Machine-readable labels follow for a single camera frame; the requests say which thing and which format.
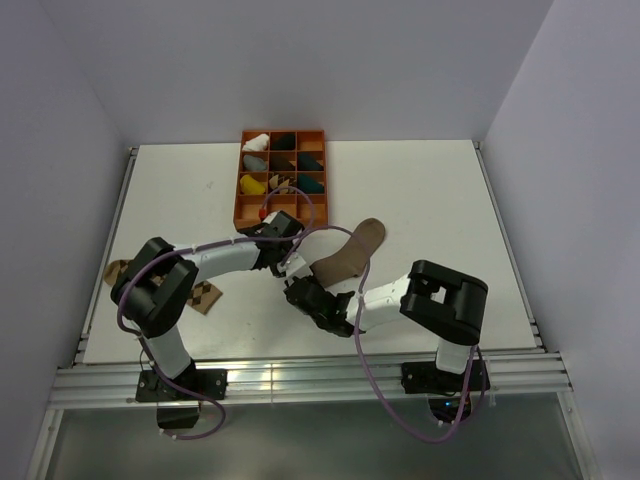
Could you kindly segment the tan sock with maroon cuff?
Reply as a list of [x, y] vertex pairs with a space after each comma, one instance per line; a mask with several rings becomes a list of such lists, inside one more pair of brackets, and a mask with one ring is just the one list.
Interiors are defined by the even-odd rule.
[[360, 277], [373, 254], [386, 238], [384, 224], [376, 218], [363, 220], [350, 237], [335, 253], [316, 260], [310, 269], [324, 288]]

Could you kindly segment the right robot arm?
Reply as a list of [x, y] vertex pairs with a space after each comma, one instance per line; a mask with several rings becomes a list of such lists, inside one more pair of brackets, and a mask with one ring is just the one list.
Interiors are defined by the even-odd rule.
[[452, 390], [468, 374], [470, 350], [480, 342], [489, 286], [471, 275], [418, 260], [408, 274], [364, 293], [333, 294], [314, 275], [285, 280], [289, 304], [330, 334], [349, 338], [408, 319], [438, 338], [435, 383]]

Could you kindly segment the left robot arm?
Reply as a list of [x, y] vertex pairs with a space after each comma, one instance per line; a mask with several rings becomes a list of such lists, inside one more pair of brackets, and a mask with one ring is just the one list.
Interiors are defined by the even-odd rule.
[[161, 237], [148, 240], [111, 290], [118, 327], [135, 335], [159, 370], [159, 388], [172, 399], [191, 394], [196, 366], [187, 352], [178, 320], [196, 284], [234, 272], [269, 269], [293, 248], [304, 225], [284, 211], [210, 244], [191, 247]]

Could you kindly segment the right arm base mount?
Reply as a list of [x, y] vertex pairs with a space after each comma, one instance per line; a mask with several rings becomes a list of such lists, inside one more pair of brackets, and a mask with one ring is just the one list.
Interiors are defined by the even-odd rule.
[[[438, 370], [434, 361], [401, 364], [401, 385], [406, 394], [436, 394], [453, 396], [462, 390], [465, 373], [454, 374]], [[468, 390], [481, 392], [491, 387], [484, 364], [474, 360]]]

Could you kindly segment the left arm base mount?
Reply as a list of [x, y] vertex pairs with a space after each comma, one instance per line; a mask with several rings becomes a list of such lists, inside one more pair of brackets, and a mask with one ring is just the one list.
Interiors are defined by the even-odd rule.
[[182, 375], [177, 387], [169, 385], [154, 370], [140, 373], [134, 400], [156, 406], [159, 428], [182, 433], [196, 426], [204, 398], [220, 401], [227, 388], [226, 369], [196, 369]]

